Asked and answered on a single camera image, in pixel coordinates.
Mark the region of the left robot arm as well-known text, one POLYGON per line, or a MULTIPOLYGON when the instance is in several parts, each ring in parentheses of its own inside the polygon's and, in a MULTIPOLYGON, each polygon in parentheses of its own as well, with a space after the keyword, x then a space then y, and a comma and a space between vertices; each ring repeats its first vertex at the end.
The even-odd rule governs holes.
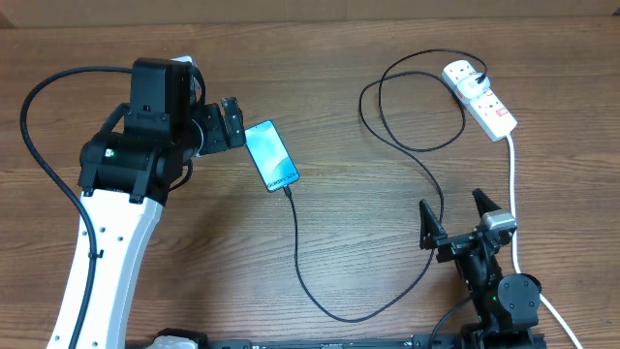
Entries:
POLYGON ((234 97, 204 100, 193 59, 140 58, 130 100, 80 153, 76 252, 51 348, 122 348, 146 246, 192 161, 246 143, 234 97))

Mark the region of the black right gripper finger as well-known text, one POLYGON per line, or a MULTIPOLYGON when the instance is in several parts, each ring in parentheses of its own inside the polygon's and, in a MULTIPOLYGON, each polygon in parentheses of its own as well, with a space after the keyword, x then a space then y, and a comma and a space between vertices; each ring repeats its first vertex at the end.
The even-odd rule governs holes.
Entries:
POLYGON ((480 188, 475 189, 472 195, 476 203, 479 217, 483 217, 488 212, 501 209, 501 207, 493 202, 480 188))
POLYGON ((447 233, 426 200, 421 200, 418 205, 420 215, 419 247, 421 249, 434 249, 437 247, 437 240, 445 238, 447 233))

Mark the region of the Samsung Galaxy smartphone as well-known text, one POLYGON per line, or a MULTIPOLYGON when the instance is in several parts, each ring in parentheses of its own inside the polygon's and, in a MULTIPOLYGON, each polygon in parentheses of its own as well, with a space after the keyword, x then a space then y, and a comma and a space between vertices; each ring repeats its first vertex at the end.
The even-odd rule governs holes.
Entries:
POLYGON ((288 187, 300 174, 275 124, 266 120, 245 130, 246 146, 268 192, 288 187))

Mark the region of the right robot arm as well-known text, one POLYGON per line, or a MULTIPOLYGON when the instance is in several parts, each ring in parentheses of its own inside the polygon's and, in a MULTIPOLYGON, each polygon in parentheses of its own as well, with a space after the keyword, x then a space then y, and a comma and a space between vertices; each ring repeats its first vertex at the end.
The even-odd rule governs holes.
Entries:
POLYGON ((419 202, 422 249, 436 252, 439 263, 453 262, 469 295, 449 310, 430 334, 412 337, 415 348, 544 348, 539 323, 541 282, 528 273, 502 274, 496 254, 512 242, 514 216, 490 200, 481 189, 473 191, 480 223, 472 232, 450 236, 425 200, 419 202), (439 334, 449 317, 471 302, 478 321, 459 333, 439 334))

